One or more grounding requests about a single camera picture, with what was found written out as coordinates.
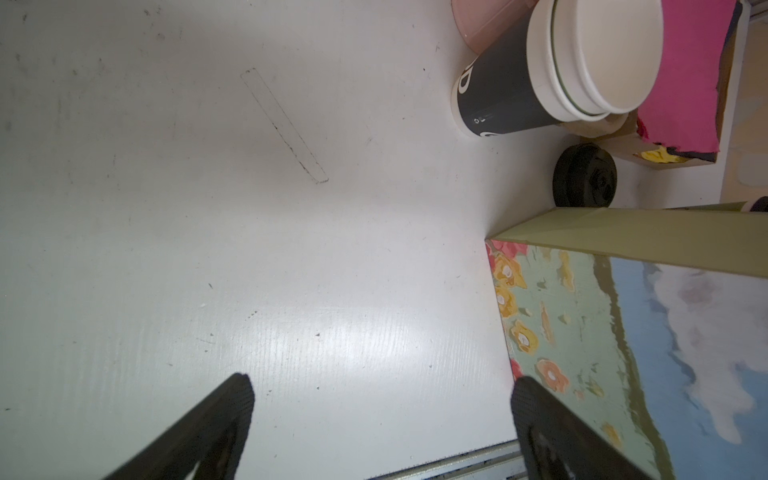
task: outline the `scratch mark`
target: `scratch mark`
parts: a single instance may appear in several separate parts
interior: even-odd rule
[[[286,115],[283,107],[280,106],[269,87],[266,86],[264,79],[255,68],[245,71],[240,79],[259,104],[262,111],[269,118],[272,126],[277,130],[277,134],[283,139],[283,143],[288,147],[293,156],[299,161],[299,165],[312,178],[316,184],[324,184],[328,181],[328,176],[323,167],[317,162],[315,155],[306,146],[306,142],[293,123]]]

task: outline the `black rubber tire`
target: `black rubber tire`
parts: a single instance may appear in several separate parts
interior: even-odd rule
[[[554,168],[552,194],[558,207],[608,207],[616,194],[613,157],[595,144],[565,149]]]

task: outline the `painted flower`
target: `painted flower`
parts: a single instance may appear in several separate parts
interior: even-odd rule
[[[576,291],[576,286],[574,285],[574,272],[571,270],[571,258],[565,250],[560,250],[560,261],[562,262],[562,266],[558,268],[560,283],[563,284],[567,291],[573,293]]]
[[[497,280],[504,280],[509,286],[519,286],[528,288],[523,278],[523,272],[515,258],[507,258],[504,255],[495,255],[495,264],[493,266],[493,276]]]
[[[587,390],[589,390],[594,396],[600,398],[605,397],[605,392],[603,392],[603,389],[598,385],[597,382],[594,381],[592,377],[589,377],[589,382],[587,382]]]
[[[540,359],[536,362],[536,373],[538,373],[541,381],[555,392],[565,393],[571,384],[560,367],[549,359]]]
[[[552,331],[552,324],[549,323],[549,314],[547,313],[547,307],[544,306],[544,302],[541,302],[541,329],[544,330],[544,338],[552,346],[556,346],[557,342],[554,340],[554,331]]]
[[[515,320],[514,326],[509,329],[509,336],[518,344],[518,348],[533,355],[538,350],[538,337],[520,320]]]
[[[504,281],[499,281],[496,285],[498,311],[504,318],[513,316],[518,312],[518,304],[515,301],[515,296],[509,292],[509,288],[510,286]]]
[[[512,376],[515,378],[515,381],[525,376],[523,369],[520,367],[520,364],[517,360],[509,359],[509,363],[512,365]]]
[[[496,270],[496,255],[491,252],[490,240],[485,241],[485,252],[488,254],[488,262],[491,264],[491,271]]]
[[[502,252],[507,258],[515,258],[518,253],[523,255],[528,253],[528,245],[525,243],[502,242],[501,240],[491,240],[493,247]]]
[[[608,440],[611,442],[611,445],[613,445],[617,449],[621,448],[621,437],[619,436],[619,432],[616,431],[616,428],[614,428],[613,425],[611,425],[608,422],[605,422],[603,426],[600,427],[600,430],[602,430],[605,436],[608,437]]]

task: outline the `stacked paper cup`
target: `stacked paper cup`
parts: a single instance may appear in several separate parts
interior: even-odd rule
[[[456,122],[488,137],[632,111],[663,36],[660,0],[540,0],[459,76]]]

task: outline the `floral painted board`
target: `floral painted board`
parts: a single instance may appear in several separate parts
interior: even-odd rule
[[[762,476],[768,280],[486,247],[515,378],[536,378],[653,478]]]

